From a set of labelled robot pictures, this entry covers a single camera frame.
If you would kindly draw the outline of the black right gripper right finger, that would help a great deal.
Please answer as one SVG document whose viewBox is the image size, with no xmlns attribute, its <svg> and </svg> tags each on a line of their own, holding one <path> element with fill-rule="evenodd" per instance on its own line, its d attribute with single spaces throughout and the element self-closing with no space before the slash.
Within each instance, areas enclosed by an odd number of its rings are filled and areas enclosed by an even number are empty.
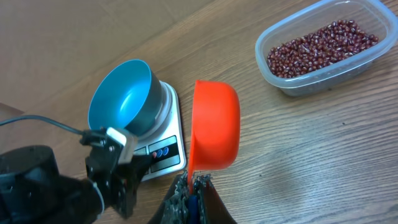
<svg viewBox="0 0 398 224">
<path fill-rule="evenodd" d="M 211 182 L 211 175 L 196 178 L 196 196 L 200 224 L 237 224 Z"/>
</svg>

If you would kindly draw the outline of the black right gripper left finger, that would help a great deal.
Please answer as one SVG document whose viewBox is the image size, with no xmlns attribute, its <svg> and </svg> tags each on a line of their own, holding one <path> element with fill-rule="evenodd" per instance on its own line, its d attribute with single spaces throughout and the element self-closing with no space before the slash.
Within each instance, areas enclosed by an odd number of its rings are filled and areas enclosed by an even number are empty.
<svg viewBox="0 0 398 224">
<path fill-rule="evenodd" d="M 187 173 L 178 174 L 148 224 L 183 224 L 188 221 Z"/>
</svg>

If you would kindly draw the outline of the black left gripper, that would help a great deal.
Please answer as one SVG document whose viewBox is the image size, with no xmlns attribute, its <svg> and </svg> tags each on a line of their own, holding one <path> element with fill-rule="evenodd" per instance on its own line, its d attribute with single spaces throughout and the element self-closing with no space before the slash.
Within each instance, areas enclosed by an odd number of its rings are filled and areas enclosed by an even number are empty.
<svg viewBox="0 0 398 224">
<path fill-rule="evenodd" d="M 1 223 L 93 223 L 111 207 L 133 214 L 137 189 L 152 156 L 133 156 L 113 171 L 87 166 L 88 177 L 58 171 L 53 150 L 27 146 L 1 154 Z"/>
</svg>

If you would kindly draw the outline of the red measuring scoop blue handle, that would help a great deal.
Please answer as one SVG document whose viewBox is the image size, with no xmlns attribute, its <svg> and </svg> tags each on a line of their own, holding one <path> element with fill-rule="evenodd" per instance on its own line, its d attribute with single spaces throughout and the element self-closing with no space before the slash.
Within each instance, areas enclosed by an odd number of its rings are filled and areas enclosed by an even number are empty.
<svg viewBox="0 0 398 224">
<path fill-rule="evenodd" d="M 233 87 L 223 82 L 196 81 L 187 174 L 188 223 L 199 223 L 194 172 L 225 169 L 235 161 L 240 120 L 239 98 Z"/>
</svg>

